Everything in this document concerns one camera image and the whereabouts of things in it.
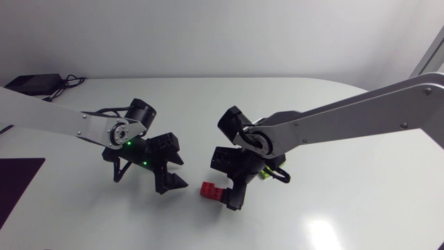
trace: white tabletop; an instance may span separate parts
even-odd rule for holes
[[[88,80],[56,103],[79,111],[145,100],[157,111],[148,136],[173,132],[189,186],[155,192],[132,166],[120,183],[102,147],[25,128],[0,136],[1,158],[46,162],[0,231],[0,249],[437,249],[444,238],[443,150],[422,131],[310,144],[287,154],[290,184],[260,178],[231,211],[199,195],[216,146],[233,147],[217,122],[233,105],[251,120],[306,111],[360,94],[308,78]]]

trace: red block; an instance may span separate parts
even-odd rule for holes
[[[220,201],[222,197],[222,188],[214,187],[214,183],[208,183],[208,182],[202,182],[202,187],[200,188],[200,195],[208,198],[213,199],[216,201]]]

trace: black power adapter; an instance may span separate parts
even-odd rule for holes
[[[59,74],[18,76],[8,83],[5,88],[30,96],[52,95],[63,86],[64,82]]]

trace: purple mat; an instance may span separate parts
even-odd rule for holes
[[[0,159],[0,229],[43,163],[44,158]]]

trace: silver arm link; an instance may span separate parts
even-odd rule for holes
[[[444,74],[431,73],[360,94],[272,126],[251,127],[272,148],[263,158],[285,154],[301,144],[328,142],[421,128],[444,148]],[[251,149],[239,134],[239,146]]]
[[[111,149],[120,149],[146,130],[132,119],[78,112],[4,87],[0,100],[1,123],[72,135]]]

